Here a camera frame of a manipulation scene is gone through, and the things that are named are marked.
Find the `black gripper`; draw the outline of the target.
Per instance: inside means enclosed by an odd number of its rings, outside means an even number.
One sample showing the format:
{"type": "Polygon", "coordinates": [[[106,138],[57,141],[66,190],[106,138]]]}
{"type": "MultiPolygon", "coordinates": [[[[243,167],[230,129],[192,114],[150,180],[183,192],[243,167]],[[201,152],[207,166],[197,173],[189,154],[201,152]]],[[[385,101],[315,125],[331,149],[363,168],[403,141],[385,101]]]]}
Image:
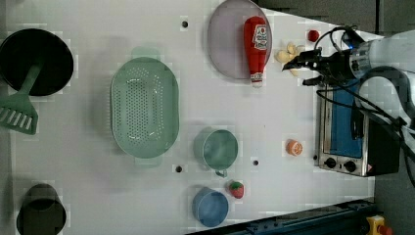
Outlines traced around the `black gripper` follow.
{"type": "Polygon", "coordinates": [[[301,53],[301,57],[297,56],[286,63],[283,66],[283,71],[301,68],[317,71],[319,75],[305,79],[302,82],[304,86],[347,84],[350,80],[355,79],[349,65],[349,57],[349,50],[335,52],[330,57],[323,57],[320,49],[305,51],[301,53]]]}

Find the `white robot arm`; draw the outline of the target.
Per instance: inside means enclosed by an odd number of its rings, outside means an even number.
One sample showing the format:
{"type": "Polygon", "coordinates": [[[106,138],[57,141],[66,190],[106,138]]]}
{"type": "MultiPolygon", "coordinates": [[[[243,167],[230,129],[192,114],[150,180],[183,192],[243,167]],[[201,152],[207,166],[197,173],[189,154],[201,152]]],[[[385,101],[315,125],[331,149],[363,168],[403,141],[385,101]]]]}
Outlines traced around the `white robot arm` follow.
{"type": "Polygon", "coordinates": [[[414,32],[363,40],[344,27],[344,44],[329,57],[316,47],[303,51],[284,65],[286,70],[308,68],[319,75],[306,86],[329,85],[343,89],[355,108],[402,137],[414,136],[414,32]]]}

